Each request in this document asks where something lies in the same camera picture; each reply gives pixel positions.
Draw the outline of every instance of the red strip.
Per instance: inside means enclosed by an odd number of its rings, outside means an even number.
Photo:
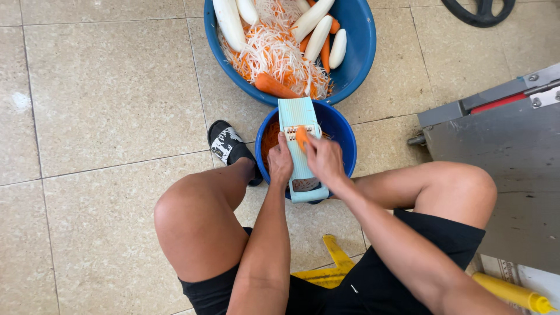
[[[484,105],[481,105],[479,107],[473,108],[473,110],[470,111],[471,114],[476,114],[476,113],[480,113],[483,112],[485,110],[488,109],[492,109],[494,107],[498,107],[501,106],[503,104],[509,104],[511,102],[514,101],[518,101],[518,100],[522,100],[524,98],[526,98],[527,96],[525,96],[525,94],[523,94],[523,92],[519,93],[519,94],[513,94],[511,96],[508,96],[506,98],[503,98],[501,100],[497,100],[497,101],[493,101]]]

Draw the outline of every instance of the hand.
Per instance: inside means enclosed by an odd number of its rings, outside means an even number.
[[[276,182],[285,186],[293,173],[293,161],[283,132],[278,133],[278,144],[268,151],[267,159],[270,183]]]
[[[321,182],[329,188],[335,187],[341,179],[346,179],[342,162],[342,149],[338,142],[317,139],[308,135],[310,145],[306,145],[307,166]]]

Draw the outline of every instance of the tile floor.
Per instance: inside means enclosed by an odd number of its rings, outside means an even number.
[[[368,2],[374,65],[336,106],[356,134],[355,175],[428,159],[405,144],[414,114],[560,62],[558,1],[518,0],[489,29],[438,0]],[[209,124],[226,119],[251,142],[270,111],[218,66],[202,3],[0,0],[0,313],[194,314],[152,208],[175,180],[222,166]],[[243,225],[266,190],[248,190]],[[287,213],[293,271],[332,263],[322,234],[355,259],[366,250],[339,201]]]

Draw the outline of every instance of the yellow plastic object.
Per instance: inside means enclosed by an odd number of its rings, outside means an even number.
[[[473,279],[495,296],[513,302],[531,311],[541,314],[557,311],[557,309],[552,307],[547,298],[539,295],[537,292],[481,274],[480,272],[475,272]]]
[[[330,256],[333,258],[337,267],[294,272],[292,276],[296,276],[327,289],[332,289],[340,285],[342,279],[344,279],[350,269],[354,267],[354,262],[338,246],[337,239],[334,235],[323,235],[323,242],[325,242],[325,246],[329,250]]]

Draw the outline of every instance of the white radish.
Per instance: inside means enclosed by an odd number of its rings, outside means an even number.
[[[248,24],[255,25],[259,21],[259,14],[256,12],[253,0],[236,0],[236,2],[241,18]]]
[[[220,29],[231,49],[240,52],[245,46],[245,32],[235,0],[214,0],[214,11]]]
[[[340,66],[342,60],[344,60],[344,55],[346,55],[346,30],[339,29],[337,34],[334,36],[333,47],[330,50],[330,68],[335,69]]]
[[[329,35],[330,27],[333,24],[333,17],[329,15],[325,15],[317,27],[311,34],[311,38],[309,39],[309,43],[307,44],[307,48],[305,48],[304,58],[310,60],[311,62],[315,62],[319,53],[321,52],[321,48],[323,48],[323,44],[325,43],[326,36]]]
[[[296,42],[300,43],[319,24],[319,21],[329,13],[334,0],[319,0],[292,25]]]
[[[295,0],[295,2],[301,13],[305,13],[311,8],[307,0]]]

